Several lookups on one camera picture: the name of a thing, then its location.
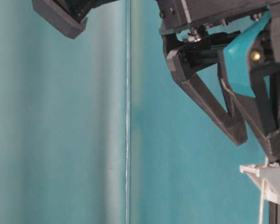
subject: screw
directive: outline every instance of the screw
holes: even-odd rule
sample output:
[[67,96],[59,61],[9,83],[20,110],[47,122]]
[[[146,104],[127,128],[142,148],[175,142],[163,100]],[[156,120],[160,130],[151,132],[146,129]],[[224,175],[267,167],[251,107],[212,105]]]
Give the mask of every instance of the screw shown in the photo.
[[254,62],[258,62],[261,59],[261,53],[258,50],[251,52],[251,59]]
[[184,63],[187,63],[187,62],[188,62],[187,57],[186,57],[186,56],[182,57],[182,61],[183,61]]
[[172,15],[173,15],[175,11],[174,11],[174,9],[173,9],[173,8],[170,8],[170,9],[169,9],[169,12],[170,12],[170,14],[172,14]]
[[164,11],[161,11],[161,12],[160,12],[160,17],[161,17],[162,19],[164,19],[164,18],[166,17],[166,14],[165,14]]

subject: teal wall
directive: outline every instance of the teal wall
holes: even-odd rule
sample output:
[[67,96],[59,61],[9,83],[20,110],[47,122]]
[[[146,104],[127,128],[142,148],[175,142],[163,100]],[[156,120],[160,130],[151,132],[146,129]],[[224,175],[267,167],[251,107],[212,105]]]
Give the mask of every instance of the teal wall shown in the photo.
[[[250,130],[235,147],[174,84],[158,14],[132,0],[128,40],[120,0],[72,41],[30,0],[0,0],[0,224],[125,223],[127,41],[131,224],[256,223],[259,192],[238,166],[264,153]],[[200,75],[222,101],[215,72]]]
[[0,224],[122,224],[125,2],[75,41],[0,0]]
[[[173,82],[160,25],[155,1],[132,0],[131,224],[257,223],[259,192],[239,165],[265,155],[250,130],[234,146]],[[222,102],[216,72],[199,74]]]

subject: gray plastic bracket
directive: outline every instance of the gray plastic bracket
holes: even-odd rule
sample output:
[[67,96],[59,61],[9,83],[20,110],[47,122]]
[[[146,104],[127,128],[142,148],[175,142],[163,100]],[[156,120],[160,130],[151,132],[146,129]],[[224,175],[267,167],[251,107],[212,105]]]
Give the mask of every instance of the gray plastic bracket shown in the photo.
[[264,165],[240,165],[240,172],[247,174],[255,185],[261,189],[265,181],[264,199],[280,205],[280,165],[278,163]]

